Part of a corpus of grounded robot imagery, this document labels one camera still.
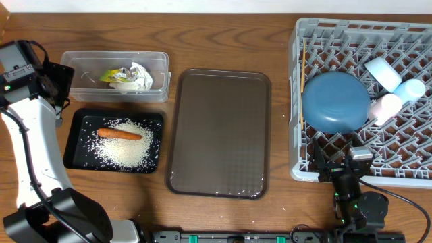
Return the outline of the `white paper napkin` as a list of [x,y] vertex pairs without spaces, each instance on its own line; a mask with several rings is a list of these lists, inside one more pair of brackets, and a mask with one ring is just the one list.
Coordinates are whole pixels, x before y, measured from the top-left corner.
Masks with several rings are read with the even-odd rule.
[[132,62],[129,68],[129,77],[131,82],[109,83],[110,87],[119,90],[122,93],[141,92],[150,90],[153,85],[153,78],[146,68],[136,62]]

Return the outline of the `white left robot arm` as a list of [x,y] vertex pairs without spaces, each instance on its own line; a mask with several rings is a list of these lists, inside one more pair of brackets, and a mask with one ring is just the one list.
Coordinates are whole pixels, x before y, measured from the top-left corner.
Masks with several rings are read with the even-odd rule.
[[56,106],[73,76],[47,63],[5,65],[1,118],[13,142],[18,210],[4,217],[14,242],[141,242],[131,220],[111,220],[97,202],[74,190],[63,166]]

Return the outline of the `yellow foil snack wrapper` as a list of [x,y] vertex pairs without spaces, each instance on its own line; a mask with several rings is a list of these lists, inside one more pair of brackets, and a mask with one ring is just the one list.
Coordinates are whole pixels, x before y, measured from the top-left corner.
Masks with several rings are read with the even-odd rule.
[[131,77],[129,77],[129,70],[124,67],[114,70],[106,70],[100,77],[101,82],[109,83],[123,83],[131,82]]

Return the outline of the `orange carrot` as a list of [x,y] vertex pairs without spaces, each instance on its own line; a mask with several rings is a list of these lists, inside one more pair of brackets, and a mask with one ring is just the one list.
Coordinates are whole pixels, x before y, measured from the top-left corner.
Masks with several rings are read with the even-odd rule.
[[126,132],[122,130],[116,130],[112,128],[99,128],[97,134],[103,138],[118,138],[125,140],[140,140],[142,138],[139,134]]

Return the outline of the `white cup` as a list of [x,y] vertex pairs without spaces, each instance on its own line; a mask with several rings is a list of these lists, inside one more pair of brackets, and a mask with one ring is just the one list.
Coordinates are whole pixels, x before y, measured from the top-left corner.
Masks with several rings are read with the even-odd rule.
[[382,126],[389,119],[393,118],[402,108],[402,100],[395,94],[386,94],[377,99],[371,106],[368,118],[375,120],[375,125]]

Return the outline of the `large blue plate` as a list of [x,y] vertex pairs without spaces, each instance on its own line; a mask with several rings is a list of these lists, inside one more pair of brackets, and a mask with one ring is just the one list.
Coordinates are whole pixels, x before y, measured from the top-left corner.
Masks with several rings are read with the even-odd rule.
[[358,78],[346,72],[326,72],[306,82],[302,114],[317,131],[347,134],[365,124],[370,103],[369,93]]

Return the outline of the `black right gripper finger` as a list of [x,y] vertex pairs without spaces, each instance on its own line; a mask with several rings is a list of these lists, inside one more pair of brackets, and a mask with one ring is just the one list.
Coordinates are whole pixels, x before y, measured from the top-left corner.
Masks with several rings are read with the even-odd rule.
[[316,138],[312,139],[313,152],[310,160],[310,169],[322,173],[326,168],[326,161]]
[[349,154],[349,150],[358,146],[360,146],[360,140],[357,136],[338,138],[333,143],[335,152],[332,154],[332,156],[330,156],[330,161],[343,161],[346,155]]

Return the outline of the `wooden chopstick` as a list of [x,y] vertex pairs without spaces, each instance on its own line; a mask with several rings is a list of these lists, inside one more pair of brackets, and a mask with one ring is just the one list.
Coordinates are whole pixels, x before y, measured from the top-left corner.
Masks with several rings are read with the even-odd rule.
[[305,83],[305,69],[306,69],[306,48],[307,43],[306,39],[303,39],[303,49],[302,49],[302,72],[301,72],[301,83],[300,83],[300,92],[304,92],[304,83]]
[[300,92],[300,125],[301,130],[304,129],[304,118],[303,118],[303,110],[302,110],[302,93]]

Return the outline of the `light blue small bowl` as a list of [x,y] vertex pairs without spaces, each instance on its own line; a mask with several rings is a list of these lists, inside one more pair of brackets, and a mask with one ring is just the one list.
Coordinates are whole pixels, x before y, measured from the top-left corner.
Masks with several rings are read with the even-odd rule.
[[399,73],[382,57],[376,57],[365,63],[367,71],[386,89],[393,93],[402,83]]

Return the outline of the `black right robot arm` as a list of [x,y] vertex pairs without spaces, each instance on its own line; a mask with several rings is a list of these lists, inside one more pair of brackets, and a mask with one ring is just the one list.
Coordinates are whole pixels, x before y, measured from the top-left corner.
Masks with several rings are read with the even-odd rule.
[[342,224],[325,232],[322,242],[378,242],[385,226],[388,198],[377,192],[363,192],[360,178],[370,172],[373,154],[365,146],[352,147],[342,162],[327,162],[317,140],[313,140],[313,167],[320,182],[331,182],[335,194],[335,217]]

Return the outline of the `light blue cup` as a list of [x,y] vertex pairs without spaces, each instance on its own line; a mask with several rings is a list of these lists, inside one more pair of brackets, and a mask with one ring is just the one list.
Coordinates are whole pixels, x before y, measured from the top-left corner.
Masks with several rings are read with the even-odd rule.
[[426,86],[422,81],[409,79],[401,83],[394,94],[401,100],[402,104],[417,102],[426,92]]

